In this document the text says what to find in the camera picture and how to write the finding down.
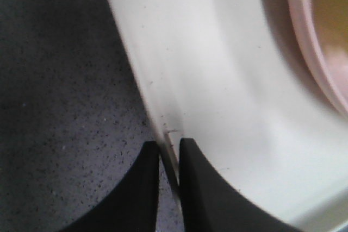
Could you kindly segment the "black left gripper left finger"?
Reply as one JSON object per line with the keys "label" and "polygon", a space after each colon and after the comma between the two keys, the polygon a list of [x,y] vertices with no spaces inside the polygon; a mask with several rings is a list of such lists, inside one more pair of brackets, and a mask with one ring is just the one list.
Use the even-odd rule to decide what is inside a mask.
{"label": "black left gripper left finger", "polygon": [[155,231],[158,195],[159,148],[147,141],[112,192],[62,231]]}

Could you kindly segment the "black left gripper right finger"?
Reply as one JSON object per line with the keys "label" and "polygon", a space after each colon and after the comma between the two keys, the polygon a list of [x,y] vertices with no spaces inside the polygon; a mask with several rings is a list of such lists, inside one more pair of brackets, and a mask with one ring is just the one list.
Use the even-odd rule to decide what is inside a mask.
{"label": "black left gripper right finger", "polygon": [[232,188],[192,138],[179,144],[179,193],[185,231],[297,231]]}

